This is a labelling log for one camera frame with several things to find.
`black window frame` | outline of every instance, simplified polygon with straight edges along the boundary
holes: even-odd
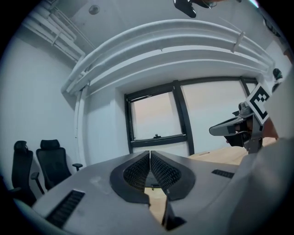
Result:
[[[157,145],[168,145],[168,144],[174,144],[174,143],[187,142],[189,155],[193,155],[195,151],[194,151],[192,128],[191,128],[187,105],[184,99],[183,92],[181,90],[181,86],[197,84],[197,83],[219,82],[219,81],[240,81],[247,97],[250,94],[247,84],[251,84],[251,83],[258,84],[255,78],[247,78],[247,77],[223,76],[223,77],[208,77],[208,78],[192,78],[192,79],[186,79],[181,81],[174,80],[173,82],[170,82],[170,83],[150,87],[150,88],[136,91],[130,94],[125,94],[124,107],[125,107],[125,121],[126,121],[126,128],[127,128],[129,152],[133,153],[133,148],[136,148],[136,147],[150,147],[150,146],[157,146]],[[146,139],[146,140],[135,140],[131,103],[140,101],[143,99],[147,99],[152,96],[165,94],[168,92],[173,93],[182,134],[153,138],[153,139]]]

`chair backrest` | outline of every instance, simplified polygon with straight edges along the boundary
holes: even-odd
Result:
[[[45,188],[51,189],[71,176],[66,163],[66,152],[58,140],[42,140],[41,148],[36,151],[44,179]]]
[[[20,140],[14,144],[13,165],[12,165],[12,185],[14,188],[22,188],[21,200],[28,205],[36,201],[36,197],[31,191],[28,181],[29,173],[33,161],[33,152],[28,150],[27,142]]]

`black vent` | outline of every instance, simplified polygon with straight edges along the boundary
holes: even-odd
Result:
[[[144,192],[147,175],[150,171],[149,155],[130,165],[124,171],[124,179],[129,185]]]
[[[232,172],[222,171],[222,170],[218,170],[218,169],[215,169],[211,173],[217,174],[217,175],[220,175],[220,176],[223,176],[223,177],[227,177],[227,178],[230,178],[230,179],[233,178],[233,176],[235,174],[235,173],[232,173]]]
[[[169,165],[154,154],[151,155],[151,169],[165,194],[166,190],[181,178],[180,170]]]
[[[47,217],[47,221],[62,228],[70,215],[73,213],[85,193],[72,190]]]

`vent slot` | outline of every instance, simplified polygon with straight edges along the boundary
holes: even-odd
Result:
[[[222,171],[222,170],[218,170],[218,169],[215,169],[213,172],[211,172],[212,174],[217,174],[217,175],[220,175],[220,176],[223,176],[223,177],[227,177],[227,178],[233,178],[234,174],[235,173],[232,173],[232,172],[228,172],[228,171]]]
[[[56,227],[62,228],[85,193],[72,190],[47,217],[47,221]]]

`white ceiling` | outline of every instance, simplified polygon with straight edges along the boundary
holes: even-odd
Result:
[[[91,15],[89,8],[94,4],[100,7],[100,11]],[[166,19],[190,19],[174,7],[173,0],[60,0],[57,7],[71,18],[96,47],[141,24]],[[262,16],[248,0],[241,3],[226,0],[219,2],[213,9],[194,4],[194,9],[197,13],[195,19],[244,31],[247,37],[264,49],[273,40],[263,24]],[[86,53],[92,50],[84,41],[79,40],[77,44]]]

